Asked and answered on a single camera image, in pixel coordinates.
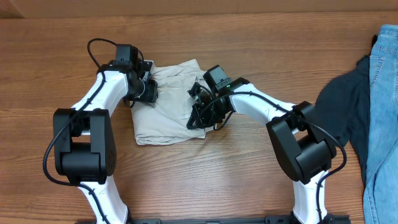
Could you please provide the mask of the beige shorts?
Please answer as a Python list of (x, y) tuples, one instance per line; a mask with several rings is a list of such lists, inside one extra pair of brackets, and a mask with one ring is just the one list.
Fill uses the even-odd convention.
[(194, 99), (188, 94), (195, 82), (207, 86), (197, 60), (156, 67), (152, 77), (158, 83), (155, 103), (137, 102), (131, 109), (134, 137), (138, 145), (170, 145), (191, 138), (205, 138), (212, 128), (188, 129)]

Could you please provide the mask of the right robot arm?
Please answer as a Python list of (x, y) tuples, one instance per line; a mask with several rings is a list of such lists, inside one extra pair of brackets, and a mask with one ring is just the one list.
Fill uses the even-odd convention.
[(232, 80), (216, 65), (195, 82), (188, 129), (224, 126), (233, 113), (243, 114), (267, 128), (277, 162), (294, 185), (290, 223), (328, 223), (323, 184), (336, 156), (333, 142), (322, 129), (313, 105), (279, 101), (244, 78)]

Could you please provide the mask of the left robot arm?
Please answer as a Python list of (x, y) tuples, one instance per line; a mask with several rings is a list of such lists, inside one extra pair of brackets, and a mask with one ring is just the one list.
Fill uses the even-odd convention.
[(135, 46), (118, 44), (115, 58), (98, 66), (88, 93), (71, 108), (53, 114), (44, 174), (53, 183), (79, 188), (96, 223), (132, 223), (113, 176), (116, 143), (111, 115), (121, 100), (130, 105), (156, 102), (157, 82), (150, 77), (154, 67)]

